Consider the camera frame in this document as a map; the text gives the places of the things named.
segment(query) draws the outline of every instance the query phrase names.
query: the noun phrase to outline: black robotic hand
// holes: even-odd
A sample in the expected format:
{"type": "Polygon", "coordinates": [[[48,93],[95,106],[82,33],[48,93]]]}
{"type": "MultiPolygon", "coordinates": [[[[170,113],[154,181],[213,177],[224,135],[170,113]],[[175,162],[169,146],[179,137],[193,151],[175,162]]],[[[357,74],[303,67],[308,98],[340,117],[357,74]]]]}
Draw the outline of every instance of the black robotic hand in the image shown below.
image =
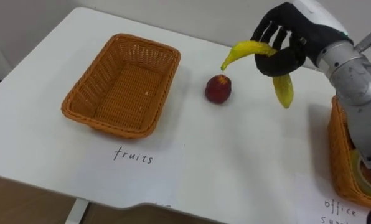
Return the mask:
{"type": "Polygon", "coordinates": [[[342,32],[311,22],[289,2],[267,12],[254,31],[251,40],[269,43],[278,28],[279,31],[273,42],[273,48],[277,50],[277,53],[270,57],[255,55],[259,71],[269,77],[293,72],[304,64],[306,57],[309,57],[317,66],[318,55],[335,42],[346,40],[353,44],[342,32]],[[291,33],[289,47],[281,49],[288,31],[291,33]]]}

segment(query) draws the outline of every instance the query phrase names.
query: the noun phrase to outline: tape roll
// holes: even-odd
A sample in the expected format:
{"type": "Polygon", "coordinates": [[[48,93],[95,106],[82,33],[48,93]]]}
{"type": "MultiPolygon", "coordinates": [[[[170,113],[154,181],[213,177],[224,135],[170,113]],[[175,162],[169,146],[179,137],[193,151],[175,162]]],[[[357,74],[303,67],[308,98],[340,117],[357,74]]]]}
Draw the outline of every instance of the tape roll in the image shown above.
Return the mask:
{"type": "Polygon", "coordinates": [[[350,151],[352,172],[359,189],[366,195],[371,196],[371,182],[367,180],[369,171],[363,164],[359,153],[356,150],[350,151]]]}

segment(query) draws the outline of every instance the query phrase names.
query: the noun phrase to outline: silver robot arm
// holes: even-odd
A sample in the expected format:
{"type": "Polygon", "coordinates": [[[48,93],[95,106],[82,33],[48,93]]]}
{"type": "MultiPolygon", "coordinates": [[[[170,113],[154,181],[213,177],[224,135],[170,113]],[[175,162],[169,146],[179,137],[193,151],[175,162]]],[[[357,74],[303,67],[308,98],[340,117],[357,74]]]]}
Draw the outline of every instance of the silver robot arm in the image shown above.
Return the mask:
{"type": "Polygon", "coordinates": [[[336,89],[350,138],[371,169],[371,63],[361,54],[369,47],[371,34],[355,47],[350,42],[337,42],[322,51],[317,64],[336,89]]]}

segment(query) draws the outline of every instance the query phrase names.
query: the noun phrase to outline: table leg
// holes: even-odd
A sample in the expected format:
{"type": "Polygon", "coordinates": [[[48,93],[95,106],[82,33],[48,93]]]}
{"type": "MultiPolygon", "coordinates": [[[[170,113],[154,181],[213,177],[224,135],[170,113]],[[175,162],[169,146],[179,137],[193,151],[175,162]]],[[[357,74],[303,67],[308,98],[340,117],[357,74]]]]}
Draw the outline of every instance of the table leg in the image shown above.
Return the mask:
{"type": "Polygon", "coordinates": [[[89,202],[86,200],[77,198],[73,204],[71,212],[68,215],[67,221],[65,221],[65,224],[80,224],[88,203],[89,202]]]}

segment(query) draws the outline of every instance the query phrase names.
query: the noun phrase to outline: white paper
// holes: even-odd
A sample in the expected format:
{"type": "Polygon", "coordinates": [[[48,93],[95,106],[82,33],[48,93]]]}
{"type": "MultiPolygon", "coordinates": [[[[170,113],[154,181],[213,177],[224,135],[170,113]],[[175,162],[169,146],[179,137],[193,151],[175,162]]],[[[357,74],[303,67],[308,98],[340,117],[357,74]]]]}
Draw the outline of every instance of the white paper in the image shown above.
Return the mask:
{"type": "Polygon", "coordinates": [[[299,224],[365,224],[368,208],[341,199],[330,180],[296,175],[299,224]]]}
{"type": "MultiPolygon", "coordinates": [[[[151,141],[107,141],[102,146],[89,145],[75,161],[77,178],[87,192],[111,195],[117,207],[141,203],[173,207],[174,194],[181,181],[184,143],[151,141]]],[[[106,198],[97,198],[104,202],[106,198]]]]}

